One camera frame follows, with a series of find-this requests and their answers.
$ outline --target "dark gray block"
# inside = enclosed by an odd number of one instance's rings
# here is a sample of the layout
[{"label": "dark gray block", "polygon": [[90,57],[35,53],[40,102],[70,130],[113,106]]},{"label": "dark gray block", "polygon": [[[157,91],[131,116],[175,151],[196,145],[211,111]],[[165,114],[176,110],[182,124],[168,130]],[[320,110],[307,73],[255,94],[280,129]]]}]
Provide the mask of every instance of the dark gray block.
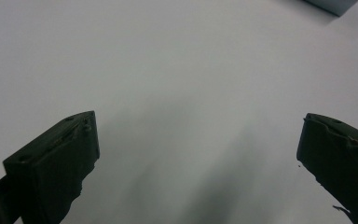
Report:
[{"label": "dark gray block", "polygon": [[336,16],[342,16],[358,0],[305,0],[316,7],[320,7]]}]

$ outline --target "gray object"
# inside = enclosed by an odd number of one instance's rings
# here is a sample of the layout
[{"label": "gray object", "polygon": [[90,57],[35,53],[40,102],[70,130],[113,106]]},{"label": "gray object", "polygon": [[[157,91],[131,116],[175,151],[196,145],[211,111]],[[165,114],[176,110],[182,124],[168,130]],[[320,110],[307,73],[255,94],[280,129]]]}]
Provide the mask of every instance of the gray object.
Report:
[{"label": "gray object", "polygon": [[336,16],[342,16],[358,0],[305,0],[316,7],[324,9]]}]

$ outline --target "white surface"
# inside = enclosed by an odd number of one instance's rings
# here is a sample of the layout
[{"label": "white surface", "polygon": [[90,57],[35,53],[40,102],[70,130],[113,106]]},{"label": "white surface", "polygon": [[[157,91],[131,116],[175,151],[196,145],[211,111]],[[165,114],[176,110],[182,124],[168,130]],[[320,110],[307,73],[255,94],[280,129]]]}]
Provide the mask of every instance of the white surface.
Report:
[{"label": "white surface", "polygon": [[62,223],[350,223],[296,148],[308,112],[358,128],[358,3],[0,1],[0,177],[91,109],[102,157]]}]

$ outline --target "black object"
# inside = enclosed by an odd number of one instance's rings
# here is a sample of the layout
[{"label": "black object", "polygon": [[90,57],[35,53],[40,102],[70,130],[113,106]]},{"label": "black object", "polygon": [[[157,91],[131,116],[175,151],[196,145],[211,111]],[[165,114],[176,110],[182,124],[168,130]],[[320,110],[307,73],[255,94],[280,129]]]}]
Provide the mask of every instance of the black object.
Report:
[{"label": "black object", "polygon": [[344,207],[358,224],[358,130],[337,119],[305,117],[297,159]]},{"label": "black object", "polygon": [[58,224],[100,157],[93,111],[73,115],[4,160],[0,224]]},{"label": "black object", "polygon": [[305,0],[316,7],[324,9],[336,16],[342,16],[358,0]]}]

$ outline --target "gray box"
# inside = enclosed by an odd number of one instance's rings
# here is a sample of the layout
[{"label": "gray box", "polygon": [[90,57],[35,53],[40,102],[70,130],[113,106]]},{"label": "gray box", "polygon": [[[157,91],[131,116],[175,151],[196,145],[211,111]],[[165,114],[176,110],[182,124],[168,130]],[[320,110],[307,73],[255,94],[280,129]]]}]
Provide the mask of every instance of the gray box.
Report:
[{"label": "gray box", "polygon": [[305,0],[316,7],[320,7],[336,16],[342,16],[358,0]]}]

